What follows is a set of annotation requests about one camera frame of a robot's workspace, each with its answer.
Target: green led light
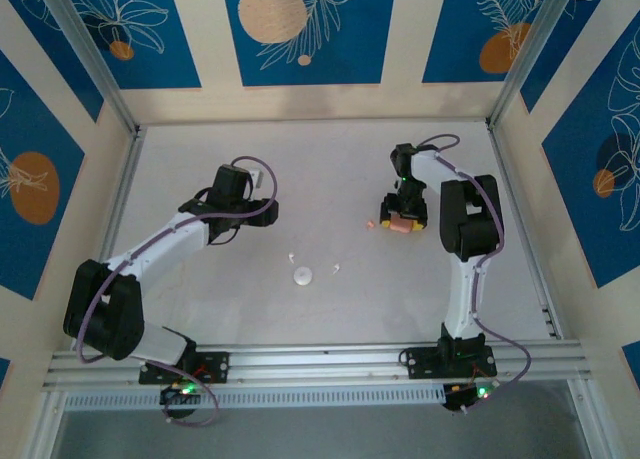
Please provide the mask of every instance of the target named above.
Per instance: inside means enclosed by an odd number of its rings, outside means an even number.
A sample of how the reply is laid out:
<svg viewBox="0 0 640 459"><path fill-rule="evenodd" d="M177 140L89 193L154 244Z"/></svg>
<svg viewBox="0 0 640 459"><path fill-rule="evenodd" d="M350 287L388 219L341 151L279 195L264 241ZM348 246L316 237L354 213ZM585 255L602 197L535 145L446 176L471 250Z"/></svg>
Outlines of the green led light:
<svg viewBox="0 0 640 459"><path fill-rule="evenodd" d="M195 384L189 384L188 386L184 387L181 392L183 394L191 394L195 390L196 390L196 385Z"/></svg>

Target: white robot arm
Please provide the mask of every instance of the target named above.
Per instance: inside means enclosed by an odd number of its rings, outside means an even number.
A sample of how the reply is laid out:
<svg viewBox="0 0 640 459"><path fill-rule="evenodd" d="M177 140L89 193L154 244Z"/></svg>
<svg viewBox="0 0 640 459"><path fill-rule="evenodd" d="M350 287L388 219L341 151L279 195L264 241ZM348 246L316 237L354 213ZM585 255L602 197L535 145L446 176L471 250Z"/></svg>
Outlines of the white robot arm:
<svg viewBox="0 0 640 459"><path fill-rule="evenodd" d="M442 198L442 184L451 183L452 181L458 183L462 180L462 176L439 162L437 160L438 154L439 152L437 150L429 149L413 155L411 157L411 174L416 180L426 184ZM490 235L491 237L488 238L488 241L493 244L495 239L497 239L497 233ZM470 256L466 258L466 260L462 260L456 252L449 252L451 260L451 287L449 309L444 320L444 325L453 337L462 339L476 337L481 331L473 320L471 311L474 270L478 267L478 263L482 260L486 252ZM481 270L479 271L476 298L478 309L482 304L484 280L490 261L490 259L483 261Z"/></svg>
<svg viewBox="0 0 640 459"><path fill-rule="evenodd" d="M488 255L503 237L491 212L502 229L496 180L490 175L473 177L456 168L431 145L399 144L391 153L391 162L400 180L396 192L387 194L382 202L381 224L402 232L426 227L427 206L422 196L430 187L440 196L440 240L451 260L449 309L438 346L406 351L417 364L409 368L410 377L469 377L480 365L492 374L491 348L485 346L474 315L482 302Z"/></svg>
<svg viewBox="0 0 640 459"><path fill-rule="evenodd" d="M245 199L247 187L252 188L248 171L221 166L213 186L183 204L158 233L103 264L84 262L71 290L65 333L115 360L131 356L180 364L187 372L197 367L195 342L145 322L142 298L164 274L220 234L237 232L242 225L266 227L277 220L275 183L271 199ZM106 295L108 302L99 297Z"/></svg>

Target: enclosure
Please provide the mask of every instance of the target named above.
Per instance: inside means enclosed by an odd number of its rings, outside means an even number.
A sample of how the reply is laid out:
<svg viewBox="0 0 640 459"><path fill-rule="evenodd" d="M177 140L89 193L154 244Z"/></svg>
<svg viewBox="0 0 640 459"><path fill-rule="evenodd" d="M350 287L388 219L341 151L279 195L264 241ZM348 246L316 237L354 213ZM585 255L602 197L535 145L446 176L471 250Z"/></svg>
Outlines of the enclosure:
<svg viewBox="0 0 640 459"><path fill-rule="evenodd" d="M637 457L638 0L0 0L0 22L0 457ZM440 134L434 157L497 181L497 382L402 360L464 287L439 183L424 230L380 210L394 148ZM277 221L144 291L147 324L228 354L219 410L178 406L216 421L181 428L143 363L81 364L63 319L83 262L239 156L273 169L277 193L239 163ZM474 380L482 407L442 407Z"/></svg>

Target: white table surface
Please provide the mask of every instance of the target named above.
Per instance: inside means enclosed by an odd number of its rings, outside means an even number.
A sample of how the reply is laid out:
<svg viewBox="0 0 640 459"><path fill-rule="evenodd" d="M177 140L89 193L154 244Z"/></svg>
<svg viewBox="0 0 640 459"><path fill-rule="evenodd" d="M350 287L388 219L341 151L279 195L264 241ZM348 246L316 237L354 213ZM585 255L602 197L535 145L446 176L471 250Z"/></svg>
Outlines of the white table surface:
<svg viewBox="0 0 640 459"><path fill-rule="evenodd" d="M377 224L392 191L396 144L441 132L462 137L445 157L498 178L506 246L490 267L483 321L516 339L548 333L484 123L350 120L156 126L148 129L115 253L166 223L210 186L218 167L258 156L278 177L280 217L243 227L167 274L144 299L145 319L202 344L336 344L436 340L449 300L450 264L439 239L439 199L425 194L430 224L399 234ZM257 197L268 197L267 175ZM289 254L295 254L295 265ZM333 274L334 265L340 270ZM294 283L308 266L310 285Z"/></svg>

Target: aluminum rail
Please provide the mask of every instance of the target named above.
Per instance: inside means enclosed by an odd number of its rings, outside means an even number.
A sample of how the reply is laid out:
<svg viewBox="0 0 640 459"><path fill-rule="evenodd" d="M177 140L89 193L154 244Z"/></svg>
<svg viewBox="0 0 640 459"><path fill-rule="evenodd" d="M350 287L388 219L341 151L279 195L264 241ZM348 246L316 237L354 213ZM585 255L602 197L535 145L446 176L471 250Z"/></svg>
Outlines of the aluminum rail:
<svg viewBox="0 0 640 459"><path fill-rule="evenodd" d="M533 357L531 370L524 380L590 379L589 365L579 341L522 341ZM227 384L214 387L292 387L416 383L410 380L398 355L406 347L435 344L389 344L351 346L292 347L199 347L198 351L230 353ZM525 364L520 351L502 343L489 343L498 367L497 379L508 381ZM45 391L79 391L95 389L148 389L158 386L138 384L140 361L105 359L89 365L80 364L73 352L53 355L45 379ZM429 380L452 383L455 379Z"/></svg>

